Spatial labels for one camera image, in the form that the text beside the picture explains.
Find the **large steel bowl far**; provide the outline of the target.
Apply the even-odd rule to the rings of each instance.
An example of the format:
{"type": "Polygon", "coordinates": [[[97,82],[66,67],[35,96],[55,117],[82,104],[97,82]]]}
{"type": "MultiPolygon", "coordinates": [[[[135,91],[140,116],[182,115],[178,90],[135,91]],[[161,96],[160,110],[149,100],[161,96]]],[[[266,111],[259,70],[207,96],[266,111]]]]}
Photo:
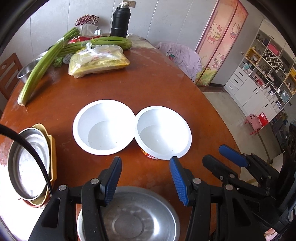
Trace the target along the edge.
{"type": "Polygon", "coordinates": [[[22,81],[22,83],[26,83],[27,79],[30,76],[30,73],[38,64],[38,62],[45,56],[46,53],[47,51],[44,51],[43,53],[39,54],[36,58],[32,60],[32,62],[23,67],[16,76],[18,80],[22,81]]]}

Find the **white foam-netted fruit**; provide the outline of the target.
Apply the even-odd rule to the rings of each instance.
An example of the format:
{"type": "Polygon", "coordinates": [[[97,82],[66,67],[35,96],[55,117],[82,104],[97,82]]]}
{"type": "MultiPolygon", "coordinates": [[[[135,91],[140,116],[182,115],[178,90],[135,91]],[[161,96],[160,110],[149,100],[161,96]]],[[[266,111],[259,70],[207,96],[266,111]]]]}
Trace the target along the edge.
{"type": "Polygon", "coordinates": [[[70,54],[67,54],[65,57],[63,57],[63,63],[69,65],[72,56],[73,54],[70,53],[70,54]]]}

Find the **round metal pan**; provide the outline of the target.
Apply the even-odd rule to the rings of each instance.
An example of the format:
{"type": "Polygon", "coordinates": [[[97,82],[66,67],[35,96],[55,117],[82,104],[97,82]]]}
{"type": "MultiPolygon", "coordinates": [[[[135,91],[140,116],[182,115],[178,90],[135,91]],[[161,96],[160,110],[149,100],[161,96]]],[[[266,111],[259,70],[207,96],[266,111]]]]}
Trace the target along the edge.
{"type": "MultiPolygon", "coordinates": [[[[50,170],[49,146],[44,134],[37,128],[26,128],[20,136],[35,149],[47,172],[50,170]]],[[[8,171],[12,186],[23,199],[37,199],[46,189],[46,181],[32,155],[20,144],[13,142],[8,156],[8,171]]]]}

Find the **pink hello kitty door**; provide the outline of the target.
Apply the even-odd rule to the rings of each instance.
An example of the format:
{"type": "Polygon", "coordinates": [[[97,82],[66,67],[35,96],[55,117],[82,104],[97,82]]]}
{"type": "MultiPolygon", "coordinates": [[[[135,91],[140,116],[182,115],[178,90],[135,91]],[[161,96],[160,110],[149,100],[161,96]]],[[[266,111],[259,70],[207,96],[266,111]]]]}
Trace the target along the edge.
{"type": "Polygon", "coordinates": [[[240,1],[217,1],[199,41],[196,53],[202,69],[196,75],[197,86],[208,86],[226,60],[248,16],[240,1]]]}

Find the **red noodle cup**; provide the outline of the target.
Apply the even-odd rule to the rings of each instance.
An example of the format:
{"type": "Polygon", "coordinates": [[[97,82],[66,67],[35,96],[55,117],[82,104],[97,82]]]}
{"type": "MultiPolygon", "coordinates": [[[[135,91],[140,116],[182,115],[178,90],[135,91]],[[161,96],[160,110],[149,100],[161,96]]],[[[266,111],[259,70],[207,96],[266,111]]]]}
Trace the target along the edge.
{"type": "Polygon", "coordinates": [[[154,160],[184,156],[192,144],[185,119],[164,106],[149,106],[135,116],[134,138],[142,152],[154,160]]]}
{"type": "Polygon", "coordinates": [[[89,103],[75,116],[72,132],[84,151],[99,156],[115,154],[134,138],[135,114],[124,103],[103,99],[89,103]]]}

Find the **wall power socket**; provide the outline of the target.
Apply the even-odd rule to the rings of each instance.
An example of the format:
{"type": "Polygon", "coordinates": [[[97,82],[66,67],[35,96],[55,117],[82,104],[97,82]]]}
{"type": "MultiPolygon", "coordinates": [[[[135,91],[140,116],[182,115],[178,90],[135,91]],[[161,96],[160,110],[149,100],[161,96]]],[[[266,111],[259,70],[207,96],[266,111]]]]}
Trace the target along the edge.
{"type": "Polygon", "coordinates": [[[123,0],[123,2],[127,3],[130,8],[135,8],[135,5],[137,3],[136,1],[128,1],[128,0],[123,0]]]}

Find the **yellow noodles plastic bag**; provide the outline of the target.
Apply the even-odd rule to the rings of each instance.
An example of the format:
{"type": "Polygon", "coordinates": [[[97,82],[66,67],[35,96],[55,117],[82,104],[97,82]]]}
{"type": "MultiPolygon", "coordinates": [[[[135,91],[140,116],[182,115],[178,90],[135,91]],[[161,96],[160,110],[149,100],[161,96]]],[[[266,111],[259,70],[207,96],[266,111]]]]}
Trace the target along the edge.
{"type": "Polygon", "coordinates": [[[86,44],[86,48],[77,51],[69,61],[68,74],[81,78],[87,74],[103,73],[123,69],[130,61],[118,45],[86,44]]]}

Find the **small stainless steel bowl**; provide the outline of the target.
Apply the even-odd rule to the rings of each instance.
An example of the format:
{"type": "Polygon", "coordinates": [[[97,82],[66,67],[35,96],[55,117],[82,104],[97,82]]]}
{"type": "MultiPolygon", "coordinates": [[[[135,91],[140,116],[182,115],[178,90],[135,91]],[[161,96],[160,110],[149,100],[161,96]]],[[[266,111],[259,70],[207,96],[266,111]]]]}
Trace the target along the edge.
{"type": "Polygon", "coordinates": [[[133,186],[116,188],[101,209],[109,240],[178,240],[180,221],[165,198],[133,186]]]}

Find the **yellow shell-shaped plate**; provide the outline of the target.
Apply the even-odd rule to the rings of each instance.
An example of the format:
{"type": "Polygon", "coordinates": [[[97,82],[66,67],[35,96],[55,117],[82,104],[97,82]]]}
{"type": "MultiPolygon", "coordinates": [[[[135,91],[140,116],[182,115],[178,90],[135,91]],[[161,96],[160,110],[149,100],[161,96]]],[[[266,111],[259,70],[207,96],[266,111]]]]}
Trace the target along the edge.
{"type": "MultiPolygon", "coordinates": [[[[48,146],[49,146],[49,153],[50,153],[49,178],[50,178],[50,182],[51,182],[51,185],[52,185],[52,188],[53,188],[54,183],[57,180],[57,156],[56,156],[55,139],[54,139],[54,137],[52,135],[48,134],[46,128],[41,123],[37,123],[37,124],[33,125],[33,128],[37,128],[38,130],[40,130],[45,135],[45,138],[47,140],[47,143],[48,143],[48,146]]],[[[46,203],[49,201],[50,194],[49,194],[49,190],[48,190],[47,187],[43,191],[41,196],[39,196],[38,198],[47,198],[46,203]]]]}

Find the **white shelf cabinet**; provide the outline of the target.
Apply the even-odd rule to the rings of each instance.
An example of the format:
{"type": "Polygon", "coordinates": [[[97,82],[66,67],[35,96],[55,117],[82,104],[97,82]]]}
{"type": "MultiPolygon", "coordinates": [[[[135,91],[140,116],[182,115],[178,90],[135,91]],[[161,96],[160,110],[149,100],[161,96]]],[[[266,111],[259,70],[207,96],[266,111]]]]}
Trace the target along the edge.
{"type": "Polygon", "coordinates": [[[295,55],[268,20],[263,20],[240,65],[224,86],[245,116],[274,119],[295,96],[295,55]]]}

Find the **red small stool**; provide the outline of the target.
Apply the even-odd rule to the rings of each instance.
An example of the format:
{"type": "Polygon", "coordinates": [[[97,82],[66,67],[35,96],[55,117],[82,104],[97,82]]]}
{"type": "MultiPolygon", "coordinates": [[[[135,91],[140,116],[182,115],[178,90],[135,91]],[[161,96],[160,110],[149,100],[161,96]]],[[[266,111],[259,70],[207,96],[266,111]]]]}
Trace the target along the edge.
{"type": "MultiPolygon", "coordinates": [[[[259,118],[259,120],[260,120],[260,122],[262,124],[262,128],[268,124],[268,119],[267,119],[267,117],[266,117],[266,115],[264,113],[259,114],[257,117],[259,118]]],[[[260,130],[253,131],[253,132],[250,133],[250,135],[253,135],[253,134],[256,135],[260,130]]]]}

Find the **large celery bunch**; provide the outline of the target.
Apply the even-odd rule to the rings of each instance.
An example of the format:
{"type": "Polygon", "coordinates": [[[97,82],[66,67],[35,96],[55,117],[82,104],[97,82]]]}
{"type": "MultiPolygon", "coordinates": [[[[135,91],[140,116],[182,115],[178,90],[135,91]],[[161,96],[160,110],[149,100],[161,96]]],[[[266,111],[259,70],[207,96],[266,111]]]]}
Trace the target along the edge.
{"type": "Polygon", "coordinates": [[[19,96],[18,105],[26,106],[27,102],[30,100],[32,93],[34,92],[36,86],[38,85],[41,78],[44,76],[45,72],[48,70],[50,65],[53,63],[58,54],[62,49],[68,44],[68,42],[79,35],[79,30],[74,27],[69,30],[62,38],[60,38],[41,58],[41,60],[36,64],[34,69],[31,71],[27,81],[25,82],[19,96]]]}

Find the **purple cloth on chair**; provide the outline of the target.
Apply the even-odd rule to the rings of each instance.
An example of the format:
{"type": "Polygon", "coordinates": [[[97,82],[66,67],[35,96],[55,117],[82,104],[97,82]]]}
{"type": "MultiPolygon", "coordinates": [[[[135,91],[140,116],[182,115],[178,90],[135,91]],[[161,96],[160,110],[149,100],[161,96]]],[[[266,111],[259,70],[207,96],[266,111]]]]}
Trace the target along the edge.
{"type": "Polygon", "coordinates": [[[201,57],[188,46],[159,42],[156,48],[178,66],[193,82],[202,71],[201,57]]]}

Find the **orange bear-shaped plate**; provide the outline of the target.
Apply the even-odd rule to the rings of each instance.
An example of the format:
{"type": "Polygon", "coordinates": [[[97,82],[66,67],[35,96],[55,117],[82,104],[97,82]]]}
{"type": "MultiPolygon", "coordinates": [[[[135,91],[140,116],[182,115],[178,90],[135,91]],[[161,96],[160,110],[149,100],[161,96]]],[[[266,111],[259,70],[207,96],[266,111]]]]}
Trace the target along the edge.
{"type": "Polygon", "coordinates": [[[45,205],[45,203],[47,201],[47,198],[38,198],[38,199],[35,199],[35,200],[31,200],[31,201],[22,199],[22,201],[25,202],[27,205],[29,205],[31,207],[40,208],[43,205],[45,205]]]}

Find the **red bean bag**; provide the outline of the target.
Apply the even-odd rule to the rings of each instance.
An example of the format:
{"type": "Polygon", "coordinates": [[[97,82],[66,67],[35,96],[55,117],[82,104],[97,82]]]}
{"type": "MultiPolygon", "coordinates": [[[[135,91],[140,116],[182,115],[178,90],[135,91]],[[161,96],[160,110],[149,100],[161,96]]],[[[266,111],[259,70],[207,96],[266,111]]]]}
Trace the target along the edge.
{"type": "Polygon", "coordinates": [[[85,25],[85,24],[96,25],[98,22],[99,22],[98,16],[86,14],[86,15],[79,17],[75,21],[74,25],[75,26],[81,26],[81,25],[85,25]]]}

